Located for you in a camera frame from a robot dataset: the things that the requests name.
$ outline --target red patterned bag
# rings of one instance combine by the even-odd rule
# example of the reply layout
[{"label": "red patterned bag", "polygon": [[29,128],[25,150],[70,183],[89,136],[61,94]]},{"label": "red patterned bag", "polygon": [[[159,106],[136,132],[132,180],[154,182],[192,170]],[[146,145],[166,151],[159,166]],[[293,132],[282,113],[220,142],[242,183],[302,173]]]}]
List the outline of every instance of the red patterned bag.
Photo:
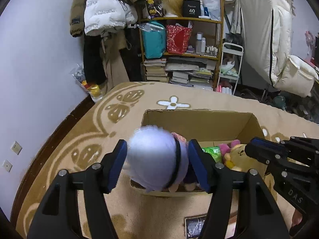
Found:
[{"label": "red patterned bag", "polygon": [[186,52],[188,40],[192,34],[191,28],[167,25],[166,34],[166,49],[168,53],[181,55]]}]

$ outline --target person's hand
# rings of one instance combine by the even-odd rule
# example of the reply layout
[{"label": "person's hand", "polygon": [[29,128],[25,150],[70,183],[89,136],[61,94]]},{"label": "person's hand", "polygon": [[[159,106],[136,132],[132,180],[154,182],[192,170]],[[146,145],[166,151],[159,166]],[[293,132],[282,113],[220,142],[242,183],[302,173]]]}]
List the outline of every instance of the person's hand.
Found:
[{"label": "person's hand", "polygon": [[292,216],[292,224],[291,227],[294,227],[300,224],[302,221],[302,214],[296,209],[293,216]]}]

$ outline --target photo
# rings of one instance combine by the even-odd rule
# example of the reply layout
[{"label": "photo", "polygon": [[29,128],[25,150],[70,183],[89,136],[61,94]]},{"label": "photo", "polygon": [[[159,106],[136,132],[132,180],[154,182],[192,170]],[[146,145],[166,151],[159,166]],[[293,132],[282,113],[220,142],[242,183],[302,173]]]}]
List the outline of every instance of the photo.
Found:
[{"label": "photo", "polygon": [[206,215],[185,218],[186,239],[199,237],[200,231],[205,222]]}]

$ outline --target white comforter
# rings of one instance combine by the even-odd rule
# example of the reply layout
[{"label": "white comforter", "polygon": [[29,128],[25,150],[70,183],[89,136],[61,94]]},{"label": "white comforter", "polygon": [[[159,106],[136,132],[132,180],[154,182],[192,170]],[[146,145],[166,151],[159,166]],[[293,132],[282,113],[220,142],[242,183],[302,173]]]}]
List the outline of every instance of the white comforter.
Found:
[{"label": "white comforter", "polygon": [[133,6],[119,0],[87,0],[84,32],[88,36],[107,36],[125,25],[137,22],[138,16]]},{"label": "white comforter", "polygon": [[241,0],[246,61],[279,90],[309,95],[315,70],[290,55],[290,0]]}]

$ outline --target white flower pattern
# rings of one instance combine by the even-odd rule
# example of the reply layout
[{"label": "white flower pattern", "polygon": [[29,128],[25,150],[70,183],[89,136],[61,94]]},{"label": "white flower pattern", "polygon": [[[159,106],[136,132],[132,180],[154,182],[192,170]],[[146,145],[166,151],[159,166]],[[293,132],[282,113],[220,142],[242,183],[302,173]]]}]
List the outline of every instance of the white flower pattern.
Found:
[{"label": "white flower pattern", "polygon": [[189,104],[178,103],[178,98],[176,96],[171,96],[169,101],[158,101],[158,105],[166,106],[167,110],[175,110],[176,108],[189,108]]}]

